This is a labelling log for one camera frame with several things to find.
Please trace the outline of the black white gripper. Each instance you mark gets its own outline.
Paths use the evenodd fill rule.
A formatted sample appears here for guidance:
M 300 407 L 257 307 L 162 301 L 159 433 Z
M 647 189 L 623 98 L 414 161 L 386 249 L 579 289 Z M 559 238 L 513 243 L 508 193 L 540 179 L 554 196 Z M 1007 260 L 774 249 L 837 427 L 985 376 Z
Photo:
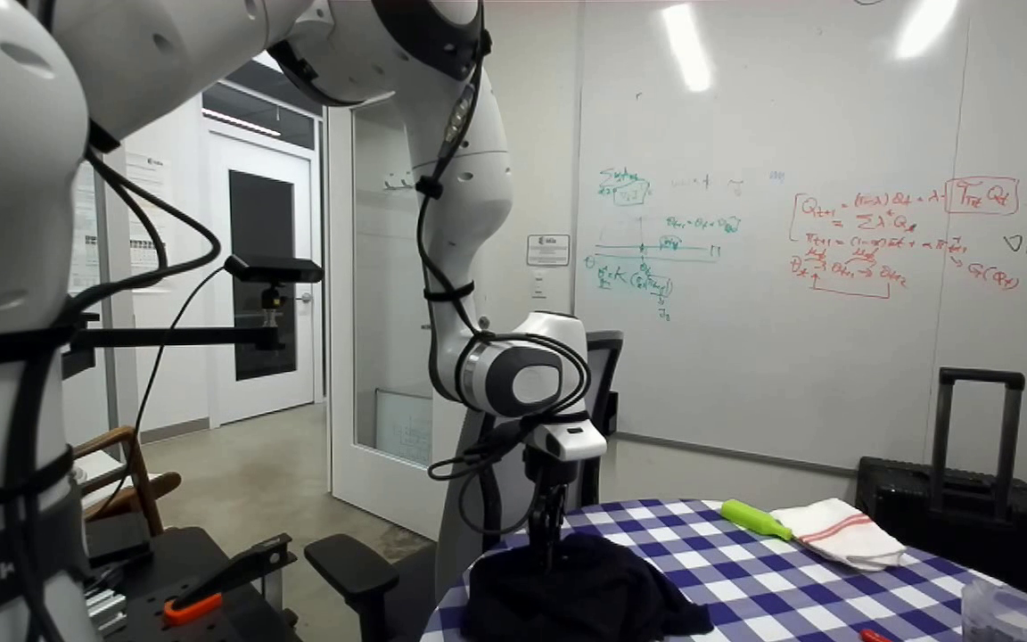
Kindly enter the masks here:
M 541 507 L 533 507 L 527 514 L 533 559 L 535 566 L 551 566 L 563 535 L 563 509 L 583 500 L 583 476 L 607 453 L 607 437 L 588 413 L 569 413 L 524 421 L 522 441 L 524 477 L 540 495 L 558 504 L 551 514 Z

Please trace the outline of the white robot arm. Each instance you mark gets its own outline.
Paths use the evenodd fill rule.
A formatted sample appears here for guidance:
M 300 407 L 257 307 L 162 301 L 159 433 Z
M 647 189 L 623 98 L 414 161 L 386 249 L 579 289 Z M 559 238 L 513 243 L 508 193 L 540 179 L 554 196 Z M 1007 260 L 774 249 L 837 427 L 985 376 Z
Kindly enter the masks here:
M 324 107 L 399 103 L 430 307 L 430 382 L 510 427 L 524 458 L 579 468 L 607 453 L 588 416 L 588 331 L 533 315 L 483 320 L 477 249 L 513 211 L 513 156 L 487 56 L 487 0 L 58 0 L 53 41 L 108 149 L 267 55 Z

